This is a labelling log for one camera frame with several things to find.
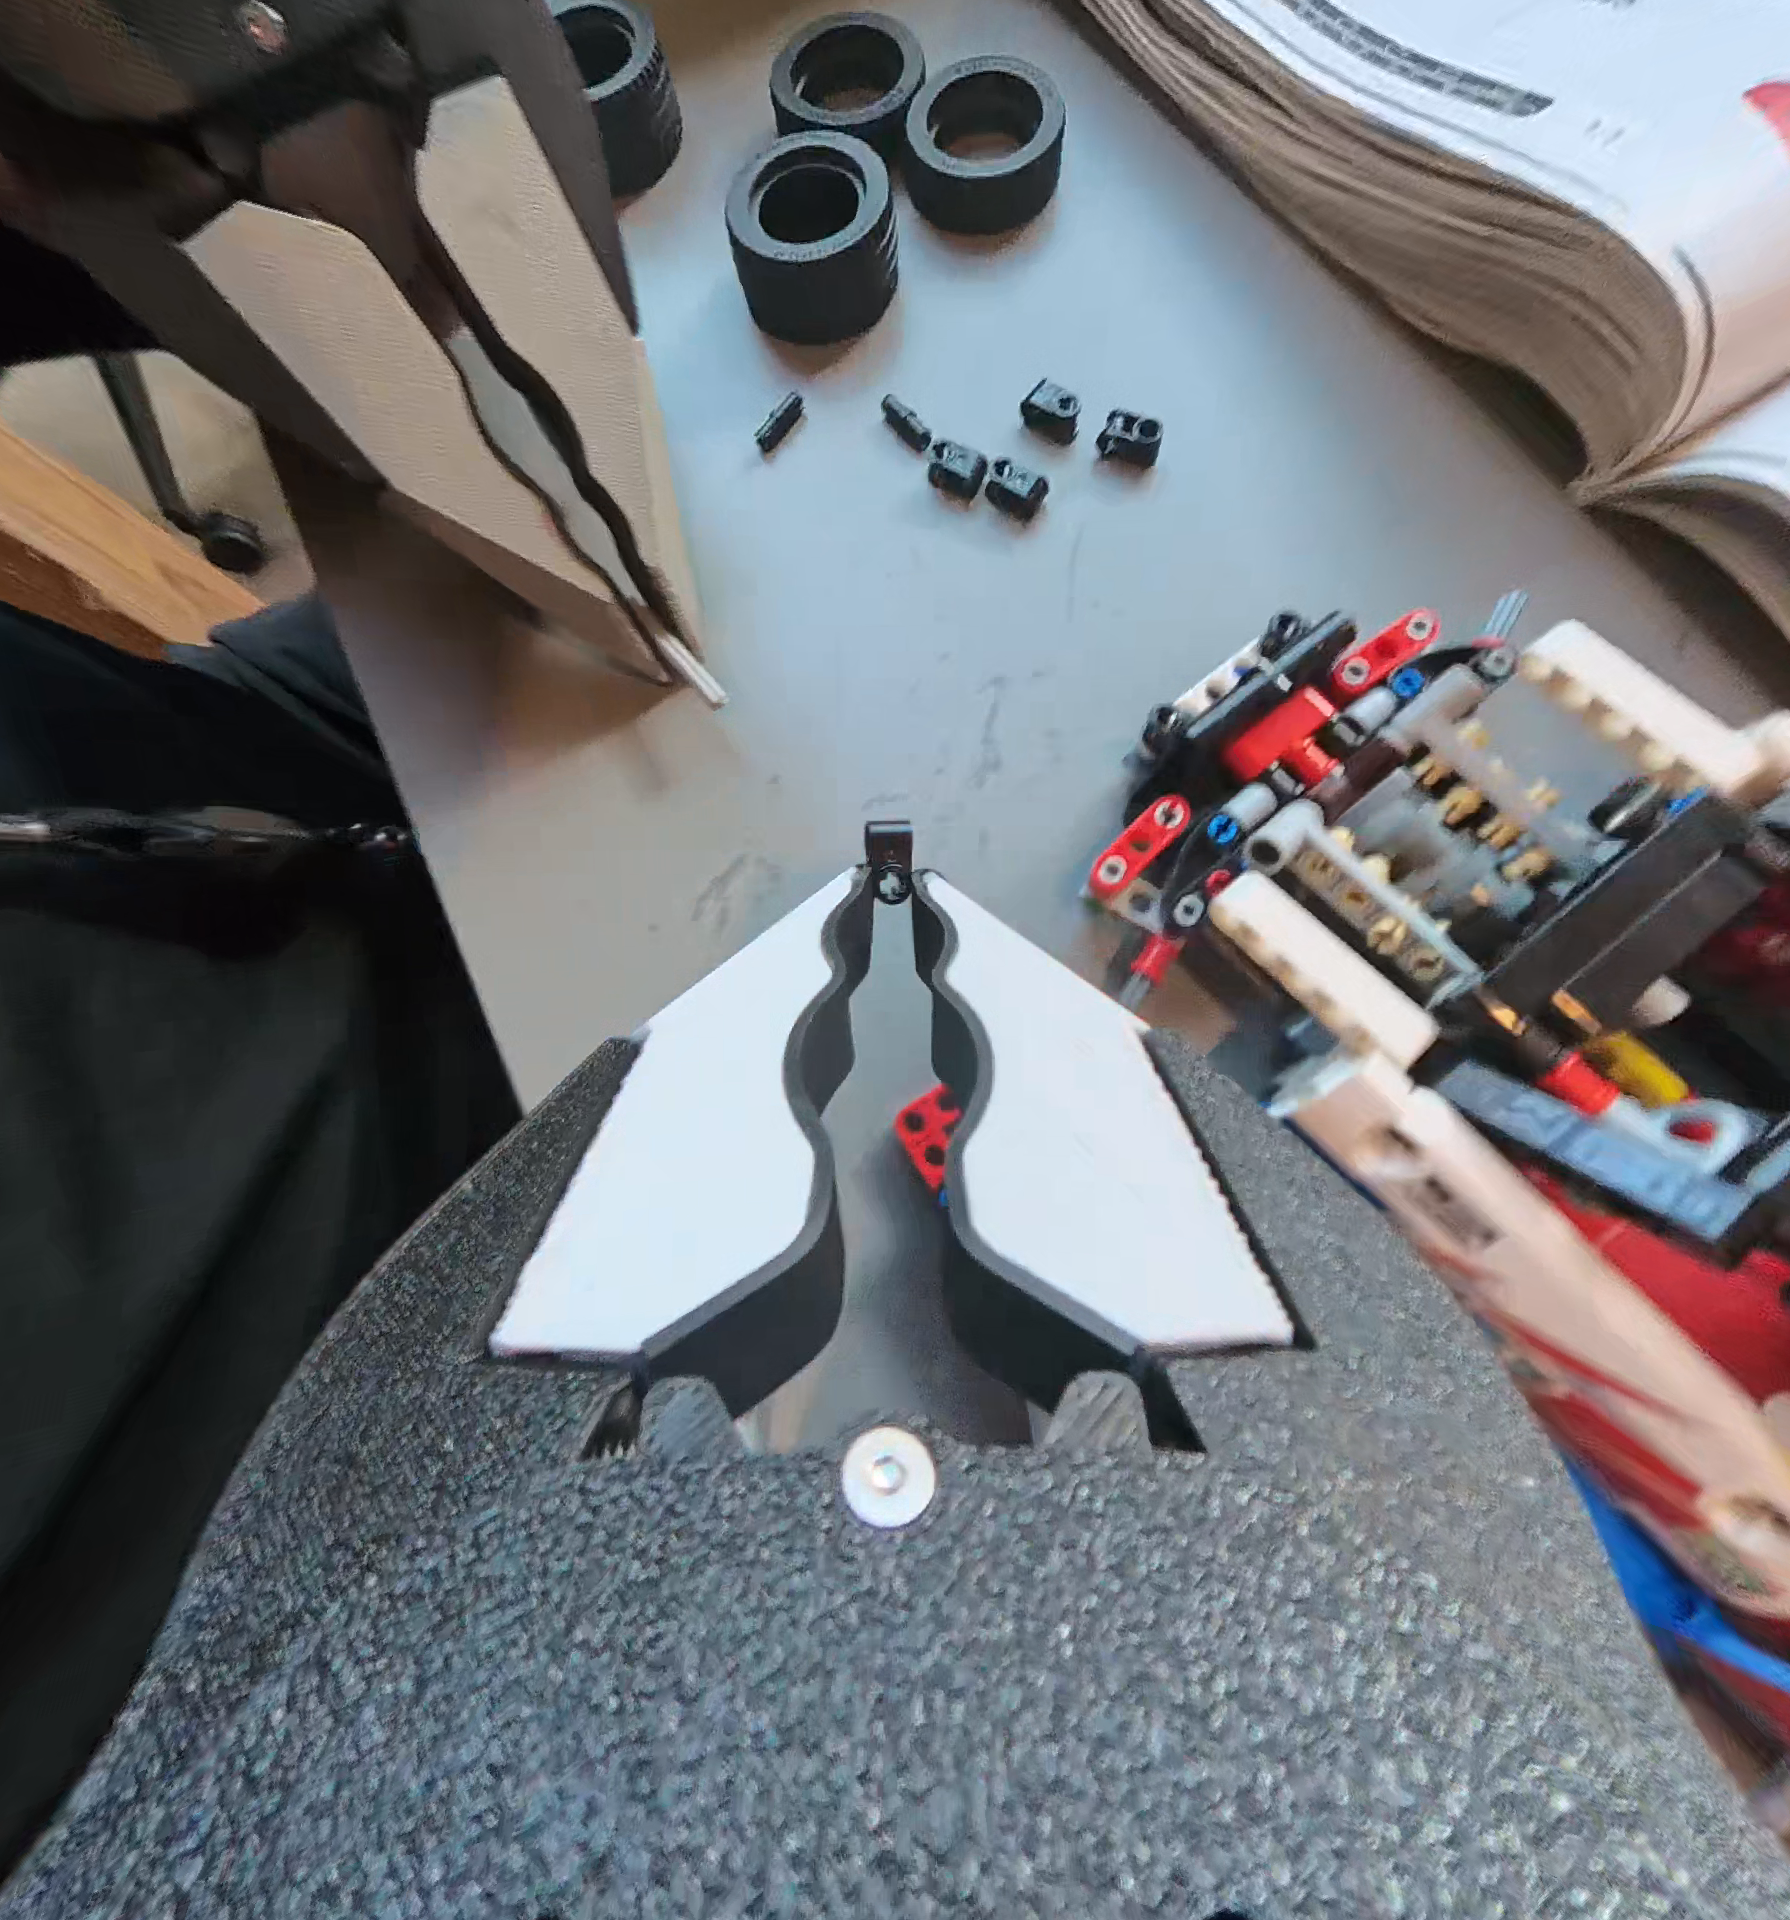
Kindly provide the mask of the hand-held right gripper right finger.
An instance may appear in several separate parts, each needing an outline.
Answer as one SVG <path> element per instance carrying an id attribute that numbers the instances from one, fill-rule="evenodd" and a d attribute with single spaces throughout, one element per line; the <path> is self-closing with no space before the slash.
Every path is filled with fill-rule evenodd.
<path id="1" fill-rule="evenodd" d="M 1150 1026 L 932 871 L 912 882 L 944 1150 L 946 1309 L 1054 1416 L 1085 1376 L 1148 1420 L 1178 1364 L 1296 1348 L 1296 1314 L 1150 1049 Z"/>

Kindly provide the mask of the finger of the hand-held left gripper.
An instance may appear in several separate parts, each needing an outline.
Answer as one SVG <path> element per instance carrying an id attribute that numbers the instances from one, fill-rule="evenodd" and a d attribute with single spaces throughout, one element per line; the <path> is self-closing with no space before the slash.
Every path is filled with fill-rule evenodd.
<path id="1" fill-rule="evenodd" d="M 586 472 L 635 558 L 702 654 L 702 603 L 649 350 L 504 77 L 445 96 L 415 163 L 415 196 L 471 318 L 561 402 Z"/>
<path id="2" fill-rule="evenodd" d="M 239 205 L 188 254 L 407 519 L 551 621 L 639 645 L 673 682 L 649 636 L 679 619 L 562 405 L 506 349 L 472 327 L 440 341 L 362 239 L 301 213 Z"/>

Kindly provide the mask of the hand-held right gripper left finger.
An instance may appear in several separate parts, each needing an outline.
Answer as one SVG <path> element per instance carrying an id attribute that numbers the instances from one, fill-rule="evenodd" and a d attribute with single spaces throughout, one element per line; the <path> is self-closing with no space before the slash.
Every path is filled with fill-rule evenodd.
<path id="1" fill-rule="evenodd" d="M 869 871 L 849 868 L 651 1017 L 490 1330 L 490 1358 L 705 1380 L 751 1413 L 834 1337 L 826 1110 L 857 1068 Z"/>

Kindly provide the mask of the red angled brick beam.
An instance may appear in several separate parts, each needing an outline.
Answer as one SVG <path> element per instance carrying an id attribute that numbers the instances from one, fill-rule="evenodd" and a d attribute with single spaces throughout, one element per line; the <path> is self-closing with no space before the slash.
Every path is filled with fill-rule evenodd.
<path id="1" fill-rule="evenodd" d="M 960 1121 L 963 1104 L 957 1091 L 939 1082 L 905 1104 L 893 1123 L 893 1135 L 909 1169 L 934 1198 L 943 1198 L 946 1190 L 950 1150 Z"/>

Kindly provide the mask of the grey axle rod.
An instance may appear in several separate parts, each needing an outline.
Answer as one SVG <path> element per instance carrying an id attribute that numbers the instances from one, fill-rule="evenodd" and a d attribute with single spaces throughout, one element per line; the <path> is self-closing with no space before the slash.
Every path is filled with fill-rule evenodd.
<path id="1" fill-rule="evenodd" d="M 688 686 L 711 709 L 718 711 L 729 706 L 729 690 L 716 680 L 691 643 L 674 636 L 665 626 L 656 626 L 647 638 L 674 685 Z"/>

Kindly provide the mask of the toy brick race car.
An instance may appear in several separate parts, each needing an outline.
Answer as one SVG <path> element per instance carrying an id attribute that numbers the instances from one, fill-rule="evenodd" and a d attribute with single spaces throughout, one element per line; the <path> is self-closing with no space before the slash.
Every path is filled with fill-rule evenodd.
<path id="1" fill-rule="evenodd" d="M 1672 1668 L 1790 1769 L 1790 713 L 1580 622 L 1283 613 L 1147 719 L 1085 897 L 1201 945 L 1267 1108 L 1411 1239 Z"/>

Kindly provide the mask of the person's dark trousers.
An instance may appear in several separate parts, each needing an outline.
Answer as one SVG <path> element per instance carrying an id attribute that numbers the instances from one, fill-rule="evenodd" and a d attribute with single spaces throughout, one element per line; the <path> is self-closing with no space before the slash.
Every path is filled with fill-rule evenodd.
<path id="1" fill-rule="evenodd" d="M 333 608 L 317 589 L 214 626 L 208 643 L 178 649 L 170 663 L 289 714 L 314 741 L 308 755 L 321 781 L 361 794 L 355 825 L 415 832 Z"/>

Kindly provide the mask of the wooden panel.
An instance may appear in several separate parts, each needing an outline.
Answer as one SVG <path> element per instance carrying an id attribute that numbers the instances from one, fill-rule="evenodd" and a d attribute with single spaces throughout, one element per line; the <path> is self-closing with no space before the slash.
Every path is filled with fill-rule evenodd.
<path id="1" fill-rule="evenodd" d="M 199 550 L 0 421 L 0 608 L 139 660 L 265 608 Z"/>

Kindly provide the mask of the person's black jacket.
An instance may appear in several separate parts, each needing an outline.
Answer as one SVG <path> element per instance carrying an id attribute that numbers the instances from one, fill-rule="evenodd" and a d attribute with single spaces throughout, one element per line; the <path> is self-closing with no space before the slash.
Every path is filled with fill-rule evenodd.
<path id="1" fill-rule="evenodd" d="M 520 1117 L 415 835 L 267 701 L 0 607 L 0 1882 L 331 1317 Z"/>

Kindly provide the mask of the open building instruction booklet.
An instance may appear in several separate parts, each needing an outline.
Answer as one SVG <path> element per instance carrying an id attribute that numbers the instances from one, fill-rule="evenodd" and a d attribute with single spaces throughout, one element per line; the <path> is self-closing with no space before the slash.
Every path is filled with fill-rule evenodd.
<path id="1" fill-rule="evenodd" d="M 1534 386 L 1790 645 L 1790 3 L 1077 5 L 1315 251 Z"/>

